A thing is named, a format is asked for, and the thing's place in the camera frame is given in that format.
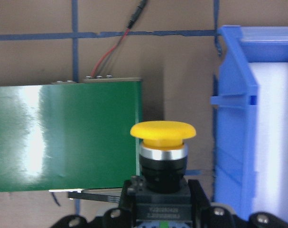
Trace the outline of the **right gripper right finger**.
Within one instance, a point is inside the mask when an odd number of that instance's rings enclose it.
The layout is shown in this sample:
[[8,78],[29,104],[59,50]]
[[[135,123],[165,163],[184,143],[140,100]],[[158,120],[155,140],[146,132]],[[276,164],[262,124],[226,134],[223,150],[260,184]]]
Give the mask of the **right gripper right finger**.
[[268,212],[256,212],[243,220],[226,205],[211,204],[198,180],[188,180],[188,186],[196,228],[288,228],[286,221]]

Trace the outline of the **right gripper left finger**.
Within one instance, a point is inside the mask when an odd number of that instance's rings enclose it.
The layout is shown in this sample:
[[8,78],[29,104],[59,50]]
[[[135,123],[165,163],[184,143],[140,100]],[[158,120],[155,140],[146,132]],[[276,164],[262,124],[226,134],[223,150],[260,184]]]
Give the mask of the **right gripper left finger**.
[[118,207],[107,210],[103,216],[88,222],[84,217],[68,215],[59,219],[53,228],[132,228],[136,224],[135,198],[128,194],[131,181],[126,180],[121,191]]

